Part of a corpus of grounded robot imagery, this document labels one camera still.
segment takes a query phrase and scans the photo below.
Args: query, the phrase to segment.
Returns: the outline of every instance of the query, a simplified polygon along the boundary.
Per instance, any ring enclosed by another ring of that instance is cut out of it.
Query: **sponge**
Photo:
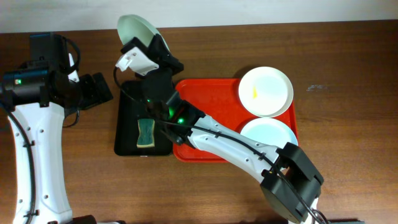
[[[139,119],[138,129],[139,129],[139,136],[137,140],[137,147],[138,148],[154,147],[155,121],[153,119]]]

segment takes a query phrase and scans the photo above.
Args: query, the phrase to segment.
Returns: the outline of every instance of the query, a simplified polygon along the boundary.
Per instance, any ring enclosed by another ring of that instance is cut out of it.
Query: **red tray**
[[[239,100],[240,81],[239,78],[186,79],[180,81],[175,88],[180,92],[181,99],[212,116],[223,126],[240,133],[245,124],[258,118],[248,112]],[[290,127],[297,137],[293,103],[285,113],[275,119]],[[187,145],[174,144],[173,153],[183,162],[227,162],[212,153],[192,149]]]

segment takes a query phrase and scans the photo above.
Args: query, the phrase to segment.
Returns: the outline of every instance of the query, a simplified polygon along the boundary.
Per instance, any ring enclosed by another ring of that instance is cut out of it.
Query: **wooden table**
[[[258,66],[293,83],[301,147],[325,178],[319,208],[330,219],[398,219],[398,21],[161,29],[185,64],[184,78],[242,77]],[[81,50],[80,75],[103,72],[114,100],[63,130],[63,167],[73,216],[129,223],[280,220],[258,183],[231,164],[187,164],[113,152],[121,55],[116,30],[60,32]],[[0,35],[0,72],[29,59],[28,34]],[[132,72],[121,73],[127,80]],[[2,113],[0,127],[7,121]],[[12,136],[0,133],[1,223],[16,204]]]

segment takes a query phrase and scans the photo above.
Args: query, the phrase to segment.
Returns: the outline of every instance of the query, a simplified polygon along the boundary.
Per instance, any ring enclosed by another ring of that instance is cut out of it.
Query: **yellow mark on plate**
[[[257,98],[257,90],[256,90],[256,86],[253,87],[253,99]]]

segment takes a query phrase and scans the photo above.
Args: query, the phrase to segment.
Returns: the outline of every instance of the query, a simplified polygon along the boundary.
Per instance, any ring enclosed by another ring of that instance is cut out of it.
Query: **green indicator light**
[[[173,117],[174,115],[174,110],[172,108],[169,108],[169,119]]]

